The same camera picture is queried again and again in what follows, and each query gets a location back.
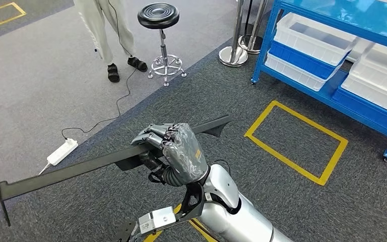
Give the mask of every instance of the stanchion post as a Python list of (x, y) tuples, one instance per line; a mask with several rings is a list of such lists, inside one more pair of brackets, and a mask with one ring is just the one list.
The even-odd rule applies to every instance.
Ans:
[(232, 45), (223, 48), (219, 52), (220, 62), (230, 67), (239, 67), (243, 65), (248, 58), (247, 51), (238, 47), (238, 36), (239, 36), (240, 27), (241, 27), (243, 7), (244, 7), (244, 0), (238, 0), (238, 9), (236, 12)]
[(251, 35), (241, 36), (238, 40), (239, 46), (245, 49), (249, 54), (258, 54), (260, 52), (263, 39), (260, 36), (257, 36), (257, 34), (265, 13), (266, 5), (268, 5), (268, 0), (262, 0), (259, 5), (259, 10), (257, 12), (256, 21)]

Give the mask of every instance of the robot finger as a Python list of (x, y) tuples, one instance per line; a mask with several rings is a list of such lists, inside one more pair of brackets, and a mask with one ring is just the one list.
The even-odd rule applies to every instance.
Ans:
[(161, 149), (162, 138), (155, 133), (148, 133), (138, 135), (133, 139), (133, 141), (131, 141), (131, 145), (138, 145), (143, 143), (150, 143), (153, 146)]
[(153, 125), (147, 128), (146, 130), (149, 132), (153, 132), (157, 134), (159, 137), (164, 138), (165, 133), (168, 131), (170, 127), (172, 127), (173, 124), (163, 124), (163, 125)]
[(168, 130), (172, 126), (173, 126), (173, 124), (162, 124), (162, 125), (151, 124), (151, 125), (147, 126), (145, 129), (143, 129), (138, 135), (147, 134), (147, 133), (150, 133), (151, 131), (153, 131), (154, 133), (157, 133), (160, 136), (164, 137), (165, 132), (162, 132), (162, 130)]

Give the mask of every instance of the black plastic bar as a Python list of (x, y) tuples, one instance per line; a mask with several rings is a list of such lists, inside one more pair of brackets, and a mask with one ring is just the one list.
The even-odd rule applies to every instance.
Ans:
[[(226, 115), (213, 121), (209, 121), (193, 127), (192, 130), (195, 134), (206, 133), (219, 137), (222, 129), (227, 123), (231, 121), (232, 118)], [(19, 180), (14, 183), (8, 183), (7, 181), (0, 182), (0, 203), (2, 205), (8, 226), (11, 226), (11, 224), (7, 210), (5, 208), (5, 200), (62, 182), (64, 180), (88, 173), (90, 171), (94, 171), (113, 163), (117, 163), (121, 170), (133, 169), (142, 165), (138, 155), (153, 149), (155, 149), (155, 147), (149, 144), (137, 145), (92, 160), (83, 161), (60, 170), (55, 170), (46, 174)]]

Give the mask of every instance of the foot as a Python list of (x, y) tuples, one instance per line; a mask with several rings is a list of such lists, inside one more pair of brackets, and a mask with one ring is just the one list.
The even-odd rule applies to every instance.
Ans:
[(130, 56), (127, 63), (141, 72), (148, 70), (148, 65), (134, 56)]
[(114, 63), (107, 66), (107, 77), (110, 82), (119, 82), (118, 67)]

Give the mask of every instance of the white pants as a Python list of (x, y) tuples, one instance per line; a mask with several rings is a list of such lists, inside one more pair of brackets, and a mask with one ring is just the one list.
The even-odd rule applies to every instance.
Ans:
[(74, 0), (74, 3), (93, 38), (97, 51), (107, 65), (113, 63), (113, 55), (107, 43), (103, 14), (119, 35), (119, 43), (125, 53), (134, 54), (134, 38), (127, 27), (123, 0)]

